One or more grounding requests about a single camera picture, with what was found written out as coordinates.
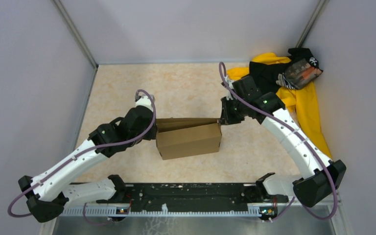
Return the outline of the brown cardboard box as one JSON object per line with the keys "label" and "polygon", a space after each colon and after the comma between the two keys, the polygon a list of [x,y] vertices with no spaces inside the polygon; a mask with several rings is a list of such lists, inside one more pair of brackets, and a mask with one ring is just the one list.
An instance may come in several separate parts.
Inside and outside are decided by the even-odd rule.
{"label": "brown cardboard box", "polygon": [[222,132],[217,118],[159,118],[156,147],[163,160],[219,151]]}

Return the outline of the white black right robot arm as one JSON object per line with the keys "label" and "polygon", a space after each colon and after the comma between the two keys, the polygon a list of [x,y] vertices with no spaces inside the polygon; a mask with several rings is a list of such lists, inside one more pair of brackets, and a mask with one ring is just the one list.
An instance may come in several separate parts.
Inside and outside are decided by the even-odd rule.
{"label": "white black right robot arm", "polygon": [[292,196],[312,208],[330,195],[337,199],[346,165],[341,160],[332,160],[315,146],[275,93],[263,94],[250,76],[233,81],[223,75],[222,85],[229,95],[221,98],[220,123],[234,125],[246,118],[256,120],[283,146],[300,173],[262,179],[262,185],[256,188],[260,201],[268,202],[275,195]]}

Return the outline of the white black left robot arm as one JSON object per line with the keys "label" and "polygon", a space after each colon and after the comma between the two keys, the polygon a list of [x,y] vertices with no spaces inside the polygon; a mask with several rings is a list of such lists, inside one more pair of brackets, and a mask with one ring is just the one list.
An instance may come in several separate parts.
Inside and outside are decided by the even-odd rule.
{"label": "white black left robot arm", "polygon": [[18,180],[29,214],[38,222],[58,217],[68,207],[87,202],[116,202],[126,199],[127,189],[118,175],[93,183],[74,183],[84,171],[123,152],[142,140],[153,140],[156,132],[154,105],[136,105],[124,117],[99,125],[72,153],[40,175]]}

